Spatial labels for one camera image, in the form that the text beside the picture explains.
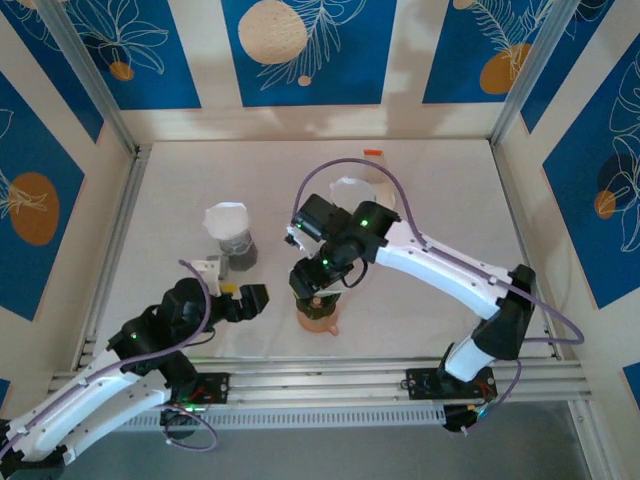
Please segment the aluminium side rail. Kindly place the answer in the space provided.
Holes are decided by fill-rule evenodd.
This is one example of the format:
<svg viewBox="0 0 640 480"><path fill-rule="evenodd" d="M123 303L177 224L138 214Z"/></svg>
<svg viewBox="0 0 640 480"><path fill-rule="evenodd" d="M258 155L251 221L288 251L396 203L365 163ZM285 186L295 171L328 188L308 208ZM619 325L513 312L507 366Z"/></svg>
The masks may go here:
<svg viewBox="0 0 640 480"><path fill-rule="evenodd" d="M138 147L126 177L126 182L120 197L114 224L110 231L109 241L97 285L91 296L88 312L85 316L83 328L76 351L71 363L71 371L80 370L86 365L85 360L93 355L93 348L97 340L100 323L108 302L113 279L120 260L126 233L129 228L135 203L142 184L152 145L143 144Z"/></svg>
<svg viewBox="0 0 640 480"><path fill-rule="evenodd" d="M492 146L491 152L493 155L497 174L499 176L501 186L504 192L504 197L509 208L509 212L512 218L515 234L518 240L519 248L523 256L523 263L528 267L534 269L534 264L531 256L530 249L525 239L524 230L524 210L517 194L515 184L513 182L512 175L509 171L506 157L500 147ZM534 305L535 311L531 320L531 325L526 335L527 338L540 337L545 338L545 342L530 342L530 346L542 346L545 345L549 350L550 356L556 360L563 359L562 347L556 343L551 342L550 339L556 336L556 329L553 325L548 313L541 309L539 305Z"/></svg>

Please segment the wide aluminium mounting rail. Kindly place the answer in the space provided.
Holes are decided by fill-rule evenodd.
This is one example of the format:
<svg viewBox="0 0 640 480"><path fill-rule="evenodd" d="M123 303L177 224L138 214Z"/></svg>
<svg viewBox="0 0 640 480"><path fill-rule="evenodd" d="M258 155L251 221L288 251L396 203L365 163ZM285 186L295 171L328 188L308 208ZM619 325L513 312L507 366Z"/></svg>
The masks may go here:
<svg viewBox="0 0 640 480"><path fill-rule="evenodd" d="M230 375L232 408L404 405L400 387L411 368L436 367L434 358L274 358L194 357L200 372ZM511 402L590 400L591 388L577 360L522 361Z"/></svg>

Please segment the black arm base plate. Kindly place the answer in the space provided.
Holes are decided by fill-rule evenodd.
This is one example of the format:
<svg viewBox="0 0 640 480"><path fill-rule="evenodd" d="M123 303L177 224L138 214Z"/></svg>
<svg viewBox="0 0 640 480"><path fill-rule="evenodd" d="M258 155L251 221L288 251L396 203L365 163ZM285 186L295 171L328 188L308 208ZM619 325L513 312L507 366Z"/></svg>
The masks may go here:
<svg viewBox="0 0 640 480"><path fill-rule="evenodd" d="M466 400L493 401L497 388L490 367L482 368L469 382L458 380L441 368L413 368L405 372L401 387L410 400Z"/></svg>
<svg viewBox="0 0 640 480"><path fill-rule="evenodd" d="M198 373L194 379L173 388L171 401L182 406L226 404L229 380L229 373Z"/></svg>

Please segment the dark gray octagonal cup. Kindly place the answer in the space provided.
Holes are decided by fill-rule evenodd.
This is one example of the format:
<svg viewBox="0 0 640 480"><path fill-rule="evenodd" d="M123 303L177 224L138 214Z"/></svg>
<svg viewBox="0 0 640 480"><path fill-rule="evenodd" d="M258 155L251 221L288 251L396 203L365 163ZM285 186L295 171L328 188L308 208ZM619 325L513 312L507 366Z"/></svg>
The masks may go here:
<svg viewBox="0 0 640 480"><path fill-rule="evenodd" d="M230 255L228 257L229 268L232 271L244 272L251 269L258 260L258 249L252 243L242 254Z"/></svg>

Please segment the orange transparent measuring cup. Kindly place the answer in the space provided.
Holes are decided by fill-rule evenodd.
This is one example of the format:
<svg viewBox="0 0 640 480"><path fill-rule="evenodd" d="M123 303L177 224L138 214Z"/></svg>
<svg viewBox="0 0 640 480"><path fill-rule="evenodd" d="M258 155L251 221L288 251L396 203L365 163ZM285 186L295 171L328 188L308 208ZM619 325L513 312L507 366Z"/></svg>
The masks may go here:
<svg viewBox="0 0 640 480"><path fill-rule="evenodd" d="M329 333L333 336L337 336L339 334L339 328L338 328L338 318L339 318L339 311L337 309L337 311L331 315L328 318L323 318L321 320L318 321L311 321L311 320L307 320L307 319L303 319L301 317L301 315L297 312L296 313L296 318L298 320L299 325L312 333Z"/></svg>

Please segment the aluminium frame post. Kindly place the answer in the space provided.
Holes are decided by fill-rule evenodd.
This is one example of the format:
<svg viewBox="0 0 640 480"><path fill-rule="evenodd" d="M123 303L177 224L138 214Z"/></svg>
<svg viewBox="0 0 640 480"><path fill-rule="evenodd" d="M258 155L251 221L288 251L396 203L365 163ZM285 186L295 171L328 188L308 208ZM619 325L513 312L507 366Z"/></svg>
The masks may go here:
<svg viewBox="0 0 640 480"><path fill-rule="evenodd" d="M111 127L122 147L136 157L139 144L124 121L115 98L63 6L57 0L34 0L34 4L100 115Z"/></svg>
<svg viewBox="0 0 640 480"><path fill-rule="evenodd" d="M580 0L554 0L549 16L543 22L491 130L488 138L491 147L498 146L505 139L564 34L579 2Z"/></svg>

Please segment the white table cloth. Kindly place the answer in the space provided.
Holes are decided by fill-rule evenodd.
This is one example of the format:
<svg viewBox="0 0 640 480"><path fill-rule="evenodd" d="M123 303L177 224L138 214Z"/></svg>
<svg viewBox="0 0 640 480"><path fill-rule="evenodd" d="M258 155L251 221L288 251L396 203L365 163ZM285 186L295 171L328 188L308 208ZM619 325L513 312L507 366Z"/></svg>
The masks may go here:
<svg viewBox="0 0 640 480"><path fill-rule="evenodd" d="M96 345L160 302L187 276L185 263L216 246L202 225L220 202L251 217L257 263L232 273L236 285L263 283L269 303L255 319L220 323L196 357L438 357L477 325L454 298L395 270L356 268L338 304L339 334L312 333L296 318L288 284L299 251L284 238L295 202L327 196L341 177L361 177L367 149L384 154L422 232L506 269L523 263L489 144L484 140L163 142L154 145Z"/></svg>

